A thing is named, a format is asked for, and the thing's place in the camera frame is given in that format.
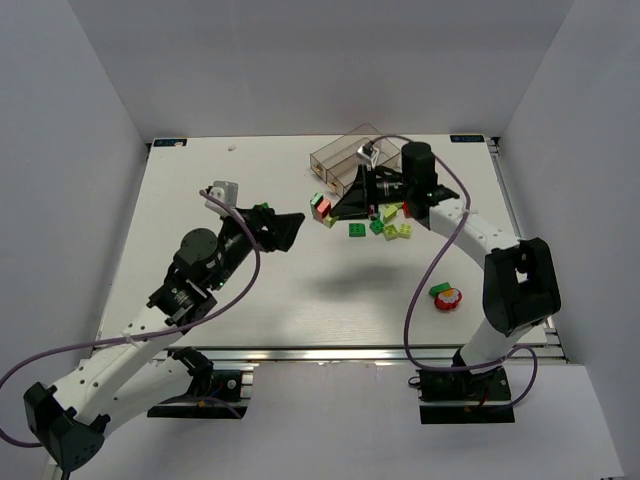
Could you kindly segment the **red yellow green lego stack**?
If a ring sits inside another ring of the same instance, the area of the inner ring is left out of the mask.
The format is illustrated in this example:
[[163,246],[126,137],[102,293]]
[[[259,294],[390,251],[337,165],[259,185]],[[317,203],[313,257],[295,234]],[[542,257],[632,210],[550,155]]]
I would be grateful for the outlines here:
[[331,201],[323,193],[315,193],[310,200],[312,218],[327,228],[332,228],[337,218],[330,214]]

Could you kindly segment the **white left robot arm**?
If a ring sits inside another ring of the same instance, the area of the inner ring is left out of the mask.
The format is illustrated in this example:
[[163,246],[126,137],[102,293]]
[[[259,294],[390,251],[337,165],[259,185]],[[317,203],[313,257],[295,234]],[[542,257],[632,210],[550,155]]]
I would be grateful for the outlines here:
[[162,285],[116,345],[98,350],[52,385],[37,382],[25,392],[29,430],[63,474],[84,466],[108,434],[156,404],[218,392],[222,384],[212,362],[192,347],[173,353],[147,379],[132,378],[212,311],[217,303],[214,292],[250,253],[288,251],[304,219],[302,213],[278,214],[256,205],[224,217],[219,232],[188,232]]

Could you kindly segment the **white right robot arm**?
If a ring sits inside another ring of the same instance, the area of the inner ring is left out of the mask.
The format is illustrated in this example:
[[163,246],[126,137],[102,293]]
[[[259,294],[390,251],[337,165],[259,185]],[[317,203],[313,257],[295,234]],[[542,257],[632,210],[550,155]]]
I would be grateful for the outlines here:
[[526,333],[561,307],[549,245],[503,232],[475,213],[464,185],[452,190],[439,182],[436,169],[444,163],[425,142],[404,142],[400,171],[378,164],[374,141],[357,154],[355,180],[331,216],[367,219],[382,205],[405,202],[417,223],[445,238],[445,249],[457,246],[474,260],[483,271],[484,317],[449,369],[471,375],[496,369]]

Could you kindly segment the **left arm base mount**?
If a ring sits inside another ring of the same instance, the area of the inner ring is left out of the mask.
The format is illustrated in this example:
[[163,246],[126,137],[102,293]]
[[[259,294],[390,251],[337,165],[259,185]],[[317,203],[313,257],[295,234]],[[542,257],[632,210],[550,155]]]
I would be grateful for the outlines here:
[[202,396],[167,400],[147,412],[154,419],[241,420],[252,394],[253,372],[215,370],[209,391]]

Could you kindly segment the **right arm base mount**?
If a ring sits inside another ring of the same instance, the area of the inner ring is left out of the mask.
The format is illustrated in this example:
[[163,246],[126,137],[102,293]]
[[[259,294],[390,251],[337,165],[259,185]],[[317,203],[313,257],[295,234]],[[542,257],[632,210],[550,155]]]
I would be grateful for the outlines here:
[[512,424],[511,390],[505,369],[480,375],[419,370],[408,386],[418,392],[423,425]]

